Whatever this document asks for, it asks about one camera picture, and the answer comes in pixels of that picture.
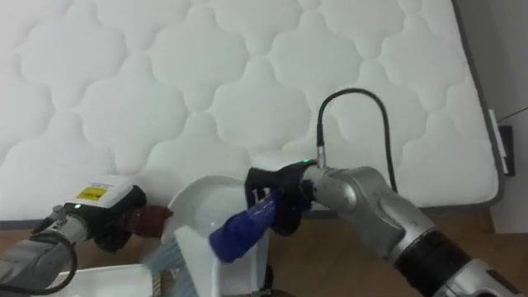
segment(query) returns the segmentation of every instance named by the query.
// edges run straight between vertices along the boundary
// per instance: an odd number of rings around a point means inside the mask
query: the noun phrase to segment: silver metal arm segment
[[[445,237],[413,203],[371,167],[309,167],[302,184],[318,203],[349,221],[361,241],[424,296],[524,296],[484,262]]]
[[[49,226],[45,232],[60,233],[76,245],[87,236],[79,218],[64,216]],[[71,261],[66,247],[61,243],[44,243],[25,239],[0,255],[0,284],[44,289],[52,284],[64,266]],[[0,291],[2,297],[28,295]]]

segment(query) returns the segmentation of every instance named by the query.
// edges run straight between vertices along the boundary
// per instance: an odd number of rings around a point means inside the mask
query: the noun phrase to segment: white container
[[[63,272],[55,282],[68,273]],[[108,266],[77,271],[72,282],[54,297],[152,297],[153,278],[144,265]]]

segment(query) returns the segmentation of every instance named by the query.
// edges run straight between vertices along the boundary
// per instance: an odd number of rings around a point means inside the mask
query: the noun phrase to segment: brown object
[[[165,221],[172,216],[167,207],[147,205],[125,217],[124,227],[142,238],[161,238]]]

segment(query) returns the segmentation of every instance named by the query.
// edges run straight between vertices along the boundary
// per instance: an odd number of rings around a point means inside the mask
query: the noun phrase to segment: white wall
[[[528,1],[458,0],[486,102],[497,118],[528,106]],[[502,124],[514,129],[515,177],[492,208],[499,233],[528,232],[528,111]]]

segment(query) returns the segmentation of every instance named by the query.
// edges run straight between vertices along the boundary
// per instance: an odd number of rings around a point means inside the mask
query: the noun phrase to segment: gray robot arm
[[[55,222],[39,234],[54,234],[68,240],[73,247],[87,237],[83,223],[72,216]],[[29,238],[8,248],[0,256],[0,284],[25,290],[48,287],[72,259],[67,247],[58,241]],[[20,297],[27,294],[2,292],[2,296]]]
[[[524,296],[495,270],[444,236],[371,167],[308,167],[304,193],[349,221],[361,241],[424,296]]]
[[[132,210],[146,205],[146,196],[127,177],[104,176],[91,181],[73,200],[54,207],[32,235],[0,255],[0,296],[47,295],[48,288],[68,262],[73,277],[74,248],[93,239],[108,252],[122,248],[132,235],[118,223]]]

